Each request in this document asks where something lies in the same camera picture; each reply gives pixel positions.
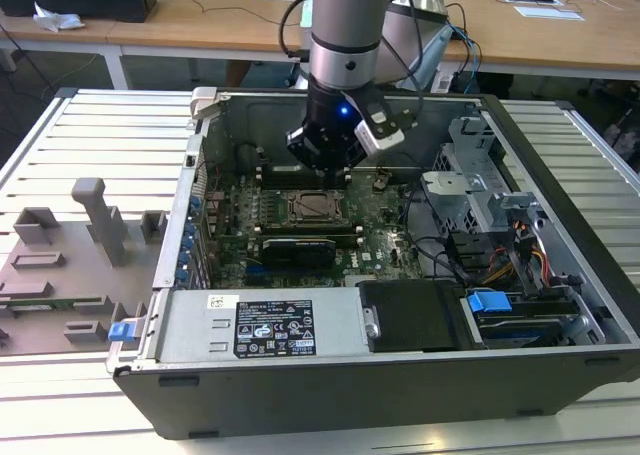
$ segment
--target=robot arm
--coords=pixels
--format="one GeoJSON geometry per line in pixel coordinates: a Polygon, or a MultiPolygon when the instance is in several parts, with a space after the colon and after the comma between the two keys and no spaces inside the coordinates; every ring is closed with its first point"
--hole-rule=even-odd
{"type": "Polygon", "coordinates": [[[392,0],[314,0],[306,118],[288,135],[307,167],[336,174],[404,140],[415,125],[374,83],[392,0]]]}

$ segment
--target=floor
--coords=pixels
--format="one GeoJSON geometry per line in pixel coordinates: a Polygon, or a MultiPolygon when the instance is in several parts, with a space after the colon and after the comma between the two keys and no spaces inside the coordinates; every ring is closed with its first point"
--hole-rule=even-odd
{"type": "MultiPolygon", "coordinates": [[[[102,57],[51,52],[30,52],[29,57],[56,87],[111,88],[102,57]]],[[[124,64],[136,89],[191,90],[197,85],[224,85],[226,62],[220,60],[198,60],[199,82],[190,80],[186,59],[131,56],[125,57],[124,64]]],[[[0,73],[0,166],[53,96],[27,59],[20,57],[16,65],[16,72],[0,73]]],[[[285,88],[289,70],[290,65],[283,63],[254,65],[243,86],[285,88]]],[[[569,101],[600,133],[622,113],[619,106],[603,102],[593,90],[587,97],[578,95],[586,88],[586,80],[548,78],[541,82],[541,77],[516,76],[510,98],[569,101]]]]}

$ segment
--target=desk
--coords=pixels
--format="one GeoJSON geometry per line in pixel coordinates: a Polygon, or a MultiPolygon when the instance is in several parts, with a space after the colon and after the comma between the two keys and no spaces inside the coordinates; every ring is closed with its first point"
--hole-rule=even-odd
{"type": "MultiPolygon", "coordinates": [[[[105,58],[115,89],[129,88],[122,55],[160,57],[211,58],[224,60],[280,61],[289,60],[278,45],[277,23],[289,1],[276,0],[158,0],[145,23],[123,23],[112,20],[83,20],[79,30],[53,33],[38,27],[31,18],[0,16],[0,23],[25,50],[97,53],[105,58]],[[243,10],[241,7],[270,20],[243,10]]],[[[300,9],[289,17],[289,23],[300,20],[300,9]]],[[[286,32],[287,43],[297,47],[297,26],[286,32]]],[[[0,49],[13,48],[0,33],[0,49]]]]}
{"type": "MultiPolygon", "coordinates": [[[[634,28],[640,0],[605,1],[622,10],[570,0],[560,9],[582,10],[585,19],[571,21],[525,18],[515,4],[495,0],[446,0],[464,7],[467,30],[482,47],[483,72],[640,80],[640,36],[634,28]]],[[[449,11],[452,22],[462,26],[458,8],[449,11]]],[[[452,42],[440,68],[456,71],[464,58],[462,42],[452,42]]]]}
{"type": "MultiPolygon", "coordinates": [[[[205,9],[243,7],[279,21],[289,4],[273,0],[196,0],[205,9]]],[[[633,27],[640,0],[606,0],[591,4],[573,0],[585,21],[525,18],[513,4],[494,0],[446,0],[461,3],[468,30],[482,46],[481,71],[527,75],[640,79],[640,37],[633,27]]],[[[462,24],[459,12],[451,18],[462,24]]],[[[291,22],[299,20],[294,12],[291,22]]],[[[279,50],[277,26],[241,10],[202,13],[193,0],[158,0],[147,22],[129,24],[86,20],[87,27],[58,34],[37,27],[30,18],[0,17],[7,30],[27,50],[98,53],[105,57],[114,88],[127,89],[122,55],[286,61],[279,50]]],[[[287,30],[287,43],[300,43],[300,30],[287,30]]],[[[0,49],[12,48],[0,34],[0,49]]],[[[464,60],[461,42],[447,48],[439,74],[453,73],[464,60]]]]}

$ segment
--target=motherboard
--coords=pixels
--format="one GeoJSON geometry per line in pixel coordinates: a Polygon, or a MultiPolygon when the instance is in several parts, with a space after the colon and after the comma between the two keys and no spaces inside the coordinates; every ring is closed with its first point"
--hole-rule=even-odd
{"type": "Polygon", "coordinates": [[[212,288],[356,286],[421,278],[401,223],[406,186],[356,172],[339,189],[278,189],[233,174],[207,193],[212,288]]]}

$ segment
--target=warning label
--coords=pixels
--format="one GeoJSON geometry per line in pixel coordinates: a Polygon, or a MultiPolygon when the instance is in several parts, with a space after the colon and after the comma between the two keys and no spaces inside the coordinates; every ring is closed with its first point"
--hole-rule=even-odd
{"type": "Polygon", "coordinates": [[[233,353],[238,358],[315,355],[311,300],[238,303],[233,353]]]}

